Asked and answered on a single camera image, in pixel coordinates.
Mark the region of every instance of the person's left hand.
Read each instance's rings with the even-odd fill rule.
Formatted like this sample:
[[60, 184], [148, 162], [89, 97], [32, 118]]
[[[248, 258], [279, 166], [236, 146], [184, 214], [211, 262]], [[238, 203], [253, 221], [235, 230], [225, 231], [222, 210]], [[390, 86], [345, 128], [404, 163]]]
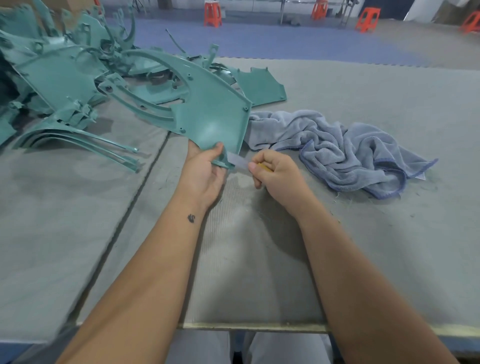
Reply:
[[187, 159], [181, 171], [177, 192], [193, 199], [203, 212], [215, 202], [227, 174], [225, 168], [212, 164], [212, 160], [220, 156], [222, 151], [222, 143], [217, 143], [213, 149], [202, 151], [197, 144], [188, 141]]

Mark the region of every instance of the purple floor area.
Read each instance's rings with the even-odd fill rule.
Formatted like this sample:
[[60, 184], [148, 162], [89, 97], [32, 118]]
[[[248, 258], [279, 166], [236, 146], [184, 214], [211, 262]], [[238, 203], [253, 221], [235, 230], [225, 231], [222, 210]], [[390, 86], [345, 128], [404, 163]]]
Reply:
[[246, 24], [239, 22], [239, 18], [231, 18], [219, 28], [214, 28], [204, 26], [200, 19], [188, 18], [182, 21], [165, 17], [137, 18], [135, 45], [142, 48], [156, 46], [178, 53], [165, 32], [167, 28], [187, 53], [193, 55], [206, 54], [210, 44], [215, 43], [220, 47], [219, 57], [429, 65], [423, 57], [400, 50], [375, 34], [361, 34], [349, 28], [338, 29], [316, 24], [279, 26], [272, 24], [271, 18], [267, 20], [269, 24]]

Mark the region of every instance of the person's leg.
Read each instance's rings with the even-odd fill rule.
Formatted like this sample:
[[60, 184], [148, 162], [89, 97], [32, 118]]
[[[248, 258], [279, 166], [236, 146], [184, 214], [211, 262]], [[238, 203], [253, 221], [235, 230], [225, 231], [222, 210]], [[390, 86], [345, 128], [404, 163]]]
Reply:
[[248, 332], [242, 358], [244, 364], [330, 364], [332, 346], [328, 335]]
[[231, 364], [228, 331], [177, 330], [166, 364]]

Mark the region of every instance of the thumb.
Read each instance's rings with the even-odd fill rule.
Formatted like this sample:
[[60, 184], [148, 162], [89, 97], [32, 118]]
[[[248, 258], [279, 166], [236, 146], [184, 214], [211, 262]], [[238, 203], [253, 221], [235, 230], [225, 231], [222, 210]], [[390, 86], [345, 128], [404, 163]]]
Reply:
[[260, 167], [258, 164], [250, 162], [248, 164], [248, 170], [250, 171], [251, 174], [260, 182], [262, 183], [267, 183], [269, 178], [272, 176], [272, 173], [269, 171], [266, 171], [262, 167]]
[[217, 144], [215, 144], [215, 147], [213, 147], [213, 149], [208, 149], [204, 151], [202, 154], [205, 156], [207, 160], [211, 162], [212, 160], [217, 158], [219, 155], [221, 155], [222, 152], [223, 152], [223, 143], [218, 142]]

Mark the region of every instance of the towel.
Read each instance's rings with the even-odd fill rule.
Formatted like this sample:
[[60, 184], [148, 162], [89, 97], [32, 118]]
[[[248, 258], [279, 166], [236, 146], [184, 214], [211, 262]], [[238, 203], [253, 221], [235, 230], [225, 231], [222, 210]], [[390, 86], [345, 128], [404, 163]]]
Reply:
[[364, 189], [378, 199], [399, 195], [438, 159], [427, 161], [379, 128], [349, 128], [312, 110], [260, 111], [250, 115], [244, 138], [252, 150], [299, 149], [308, 170], [338, 192]]

